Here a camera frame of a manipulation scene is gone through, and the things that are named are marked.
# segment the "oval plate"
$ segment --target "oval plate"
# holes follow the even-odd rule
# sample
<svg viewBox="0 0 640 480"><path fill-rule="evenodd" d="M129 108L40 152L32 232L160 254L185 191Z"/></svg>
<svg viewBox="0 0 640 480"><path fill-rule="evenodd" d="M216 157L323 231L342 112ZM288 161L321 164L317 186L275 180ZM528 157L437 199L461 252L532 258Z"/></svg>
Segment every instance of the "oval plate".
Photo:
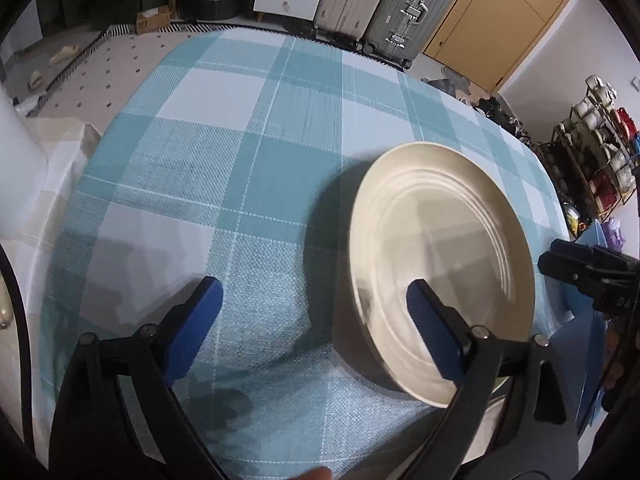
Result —
<svg viewBox="0 0 640 480"><path fill-rule="evenodd" d="M494 181L458 152L413 142L381 156L358 190L348 252L370 343L417 399L444 408L456 387L438 372L409 316L413 280L424 278L469 326L529 338L535 285L524 232Z"/></svg>

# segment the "metal bolt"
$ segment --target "metal bolt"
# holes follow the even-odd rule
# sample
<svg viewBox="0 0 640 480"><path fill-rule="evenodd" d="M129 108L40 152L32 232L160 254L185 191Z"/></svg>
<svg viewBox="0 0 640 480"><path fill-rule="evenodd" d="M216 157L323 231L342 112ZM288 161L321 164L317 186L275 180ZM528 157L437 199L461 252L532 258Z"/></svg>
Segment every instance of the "metal bolt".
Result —
<svg viewBox="0 0 640 480"><path fill-rule="evenodd" d="M94 339L95 339L95 334L93 332L85 332L80 336L80 339L78 339L78 342L81 345L88 345L93 343Z"/></svg>
<svg viewBox="0 0 640 480"><path fill-rule="evenodd" d="M140 337L152 337L156 335L158 331L158 326L153 323L147 323L140 327Z"/></svg>
<svg viewBox="0 0 640 480"><path fill-rule="evenodd" d="M535 341L536 344L540 346L549 346L549 339L544 334L536 334L533 338L533 341Z"/></svg>
<svg viewBox="0 0 640 480"><path fill-rule="evenodd" d="M482 325L475 325L474 327L472 327L471 333L478 339L487 339L490 334L489 330Z"/></svg>

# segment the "checkered tablecloth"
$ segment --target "checkered tablecloth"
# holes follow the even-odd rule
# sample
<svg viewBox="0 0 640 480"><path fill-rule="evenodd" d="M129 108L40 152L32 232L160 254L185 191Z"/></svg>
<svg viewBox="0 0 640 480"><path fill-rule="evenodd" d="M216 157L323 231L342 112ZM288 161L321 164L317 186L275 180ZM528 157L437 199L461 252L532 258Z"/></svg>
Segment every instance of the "checkered tablecloth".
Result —
<svg viewBox="0 0 640 480"><path fill-rule="evenodd" d="M566 238L536 157L422 82L243 28L175 48L111 123L71 197L42 311L46 399L79 333L158 322L210 274L225 289L222 312L174 390L213 455L248 479L317 464L383 478L433 417L367 357L346 233L371 162L414 140L449 146L494 179L526 233L523 258ZM534 332L558 326L554 293L537 273Z"/></svg>

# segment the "blue pad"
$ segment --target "blue pad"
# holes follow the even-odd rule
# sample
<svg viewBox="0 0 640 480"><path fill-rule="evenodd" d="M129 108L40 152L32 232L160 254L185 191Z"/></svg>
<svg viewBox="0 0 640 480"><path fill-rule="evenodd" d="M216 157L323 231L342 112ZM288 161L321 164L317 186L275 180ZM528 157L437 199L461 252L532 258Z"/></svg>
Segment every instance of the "blue pad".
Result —
<svg viewBox="0 0 640 480"><path fill-rule="evenodd" d="M442 377L459 385L465 378L462 348L416 282L406 290L406 307Z"/></svg>
<svg viewBox="0 0 640 480"><path fill-rule="evenodd" d="M222 308L222 297L222 284L217 279L206 276L184 304L174 306L165 316L169 325L174 323L169 330L177 330L164 349L162 361L162 376L168 386L186 377Z"/></svg>

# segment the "door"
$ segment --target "door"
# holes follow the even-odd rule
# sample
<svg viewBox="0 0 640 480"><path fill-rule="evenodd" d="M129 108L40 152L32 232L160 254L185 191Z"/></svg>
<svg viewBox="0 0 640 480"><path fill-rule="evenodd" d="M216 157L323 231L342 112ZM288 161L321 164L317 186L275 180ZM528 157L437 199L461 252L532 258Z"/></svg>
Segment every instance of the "door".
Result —
<svg viewBox="0 0 640 480"><path fill-rule="evenodd" d="M425 54L491 92L564 0L457 0Z"/></svg>

